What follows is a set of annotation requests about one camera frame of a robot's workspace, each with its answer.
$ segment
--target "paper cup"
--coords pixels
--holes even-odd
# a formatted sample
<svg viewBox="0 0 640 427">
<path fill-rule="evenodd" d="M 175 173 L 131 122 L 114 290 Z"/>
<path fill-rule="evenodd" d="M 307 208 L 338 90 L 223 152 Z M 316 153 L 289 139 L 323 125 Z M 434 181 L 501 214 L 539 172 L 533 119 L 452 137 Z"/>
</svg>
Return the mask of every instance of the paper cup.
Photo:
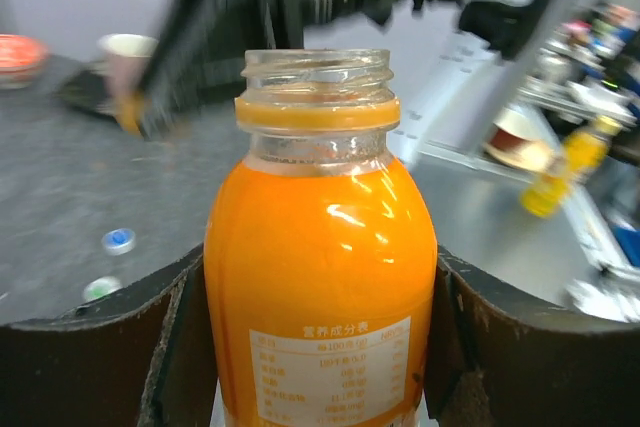
<svg viewBox="0 0 640 427">
<path fill-rule="evenodd" d="M 106 55 L 107 89 L 112 97 L 131 91 L 158 41 L 134 34 L 111 34 L 100 39 L 98 45 Z"/>
</svg>

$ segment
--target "orange liquid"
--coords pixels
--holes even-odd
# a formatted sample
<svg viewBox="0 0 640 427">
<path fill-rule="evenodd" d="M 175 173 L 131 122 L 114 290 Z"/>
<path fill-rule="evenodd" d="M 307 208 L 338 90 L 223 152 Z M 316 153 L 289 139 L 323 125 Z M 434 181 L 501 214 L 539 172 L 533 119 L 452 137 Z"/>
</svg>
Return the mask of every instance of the orange liquid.
<svg viewBox="0 0 640 427">
<path fill-rule="evenodd" d="M 429 213 L 397 160 L 329 177 L 240 163 L 205 240 L 227 426 L 413 427 L 436 259 Z"/>
</svg>

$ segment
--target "orange drink bottle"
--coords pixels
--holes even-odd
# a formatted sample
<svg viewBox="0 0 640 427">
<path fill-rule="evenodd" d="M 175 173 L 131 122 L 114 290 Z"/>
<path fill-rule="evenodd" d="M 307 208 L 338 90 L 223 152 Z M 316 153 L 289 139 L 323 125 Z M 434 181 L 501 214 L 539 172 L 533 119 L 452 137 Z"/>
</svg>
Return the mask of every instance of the orange drink bottle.
<svg viewBox="0 0 640 427">
<path fill-rule="evenodd" d="M 227 427 L 414 427 L 437 259 L 385 50 L 246 53 L 205 276 Z"/>
</svg>

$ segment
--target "white label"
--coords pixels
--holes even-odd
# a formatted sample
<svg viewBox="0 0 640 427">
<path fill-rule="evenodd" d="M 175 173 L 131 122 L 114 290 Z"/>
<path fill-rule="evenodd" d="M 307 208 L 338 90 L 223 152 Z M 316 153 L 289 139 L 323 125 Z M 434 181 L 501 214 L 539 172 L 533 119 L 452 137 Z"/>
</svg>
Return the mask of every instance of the white label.
<svg viewBox="0 0 640 427">
<path fill-rule="evenodd" d="M 258 414 L 298 427 L 344 427 L 384 414 L 404 400 L 410 330 L 411 317 L 324 340 L 250 331 Z"/>
</svg>

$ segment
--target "bottle cap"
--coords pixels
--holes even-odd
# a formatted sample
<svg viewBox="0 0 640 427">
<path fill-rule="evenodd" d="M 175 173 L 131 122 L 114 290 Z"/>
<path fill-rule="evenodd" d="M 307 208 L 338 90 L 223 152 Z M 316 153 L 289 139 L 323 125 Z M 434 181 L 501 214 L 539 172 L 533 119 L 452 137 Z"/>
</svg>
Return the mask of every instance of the bottle cap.
<svg viewBox="0 0 640 427">
<path fill-rule="evenodd" d="M 606 115 L 598 115 L 593 122 L 593 126 L 596 130 L 606 135 L 617 135 L 622 129 L 622 125 L 615 119 L 607 117 Z"/>
<path fill-rule="evenodd" d="M 122 283 L 115 277 L 100 277 L 84 288 L 82 297 L 85 302 L 98 300 L 122 288 Z"/>
<path fill-rule="evenodd" d="M 102 246 L 109 255 L 122 255 L 133 250 L 136 234 L 131 229 L 112 230 L 102 237 Z"/>
</svg>

